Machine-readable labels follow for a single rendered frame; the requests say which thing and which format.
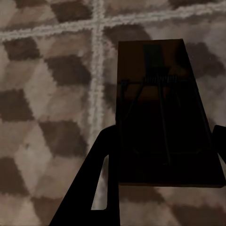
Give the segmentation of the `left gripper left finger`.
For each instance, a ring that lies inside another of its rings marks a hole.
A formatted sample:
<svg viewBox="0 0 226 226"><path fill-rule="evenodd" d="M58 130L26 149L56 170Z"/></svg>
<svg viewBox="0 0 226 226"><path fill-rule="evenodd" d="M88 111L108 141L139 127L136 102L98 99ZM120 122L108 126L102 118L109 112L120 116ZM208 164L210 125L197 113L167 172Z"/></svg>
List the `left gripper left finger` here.
<svg viewBox="0 0 226 226"><path fill-rule="evenodd" d="M107 208L91 210L109 155ZM120 226L116 126L100 132L49 226Z"/></svg>

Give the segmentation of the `mousetrap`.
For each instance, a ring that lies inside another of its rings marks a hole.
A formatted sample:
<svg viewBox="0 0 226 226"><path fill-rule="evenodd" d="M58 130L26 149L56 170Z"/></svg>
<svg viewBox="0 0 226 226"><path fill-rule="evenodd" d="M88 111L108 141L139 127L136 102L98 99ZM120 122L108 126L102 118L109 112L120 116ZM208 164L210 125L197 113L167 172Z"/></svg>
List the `mousetrap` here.
<svg viewBox="0 0 226 226"><path fill-rule="evenodd" d="M119 186L226 185L183 39L118 42L115 126Z"/></svg>

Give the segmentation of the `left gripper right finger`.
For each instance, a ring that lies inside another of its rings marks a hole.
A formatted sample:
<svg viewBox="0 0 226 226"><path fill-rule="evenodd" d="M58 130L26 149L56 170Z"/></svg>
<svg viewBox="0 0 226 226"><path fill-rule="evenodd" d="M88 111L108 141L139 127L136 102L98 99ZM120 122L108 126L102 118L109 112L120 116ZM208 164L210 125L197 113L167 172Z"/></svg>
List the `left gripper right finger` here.
<svg viewBox="0 0 226 226"><path fill-rule="evenodd" d="M218 153L226 163L226 127L216 125L212 136Z"/></svg>

